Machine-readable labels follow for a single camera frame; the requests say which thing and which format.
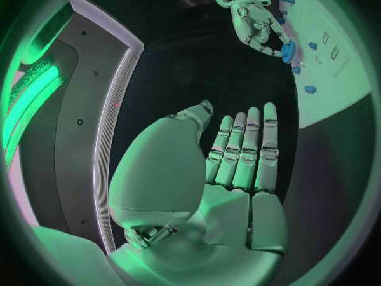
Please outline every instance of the white robot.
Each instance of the white robot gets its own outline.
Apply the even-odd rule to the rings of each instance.
[[[269,6],[271,0],[215,0],[223,8],[230,8],[236,34],[241,42],[251,48],[275,57],[284,57],[290,63],[295,54],[295,43],[289,39],[282,25],[272,13],[264,8]],[[270,36],[271,29],[283,42],[283,50],[273,50],[264,45]]]
[[[261,148],[252,107],[223,118],[205,160],[199,140],[212,115],[205,100],[159,119],[115,171],[109,209],[127,243],[109,260],[129,285],[265,285],[286,253],[275,105],[264,107]]]

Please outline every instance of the green light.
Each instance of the green light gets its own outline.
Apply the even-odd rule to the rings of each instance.
[[[33,102],[33,100],[38,96],[38,94],[49,85],[54,79],[57,79],[59,75],[58,68],[53,66],[48,70],[45,70],[36,80],[30,84],[28,89],[20,96],[18,101],[13,105],[10,112],[8,113],[3,132],[3,147],[8,145],[12,131],[16,126],[18,120],[21,118],[22,114],[27,110],[28,106]]]
[[[20,139],[27,128],[29,122],[33,118],[33,116],[38,112],[40,107],[46,102],[46,100],[54,93],[55,90],[58,89],[59,86],[64,82],[63,77],[59,77],[50,81],[48,85],[35,97],[32,99],[30,105],[26,108],[26,110],[21,115],[18,120],[15,129],[10,137],[8,147],[5,150],[5,162],[8,167],[10,167],[13,155],[15,154],[16,148]]]

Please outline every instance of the humanoid robot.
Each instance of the humanoid robot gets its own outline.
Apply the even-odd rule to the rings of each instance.
[[[208,158],[199,147],[213,115],[205,100],[147,127],[109,189],[127,243],[110,262],[139,285],[266,285],[288,245],[277,177],[277,114],[225,116]],[[255,168],[260,149],[257,178]]]
[[[234,29],[239,40],[251,48],[275,57],[284,57],[291,62],[295,54],[295,43],[285,33],[282,25],[274,15],[264,8],[271,5],[271,0],[215,0],[223,8],[230,8]],[[282,51],[273,50],[264,45],[269,40],[271,29],[278,35],[282,43]]]

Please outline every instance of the light strip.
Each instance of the light strip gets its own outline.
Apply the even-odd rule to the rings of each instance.
[[[15,129],[13,130],[12,135],[10,136],[8,146],[5,151],[5,162],[9,167],[11,165],[13,155],[16,151],[18,143],[27,128],[29,122],[33,118],[33,116],[38,112],[41,106],[46,102],[46,100],[54,93],[55,90],[58,89],[59,86],[62,85],[64,79],[62,77],[57,77],[53,81],[48,82],[48,85],[37,94],[36,97],[32,99],[32,102],[23,112],[21,117],[17,120],[17,124],[15,125]]]
[[[54,79],[57,79],[59,75],[58,68],[55,66],[50,67],[45,70],[41,75],[39,75],[34,82],[30,84],[28,89],[20,96],[18,101],[14,104],[10,112],[8,113],[6,120],[4,122],[3,131],[3,147],[8,147],[8,142],[10,140],[12,131],[16,126],[18,120],[21,118],[22,114],[27,110],[28,106],[33,102],[33,100],[38,96],[38,94]]]

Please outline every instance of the gray panel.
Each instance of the gray panel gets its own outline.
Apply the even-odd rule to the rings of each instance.
[[[54,146],[57,116],[78,56],[73,47],[60,41],[55,41],[43,58],[48,55],[53,55],[55,65],[67,82],[44,103],[24,132],[20,143],[22,170],[25,188],[40,225],[68,232],[55,182]]]
[[[93,192],[93,155],[107,92],[127,47],[75,14],[59,39],[76,48],[79,62],[58,118],[55,172],[71,232],[104,247]]]
[[[288,285],[336,244],[368,183],[375,125],[371,96],[299,131],[284,201],[289,251],[273,285]]]

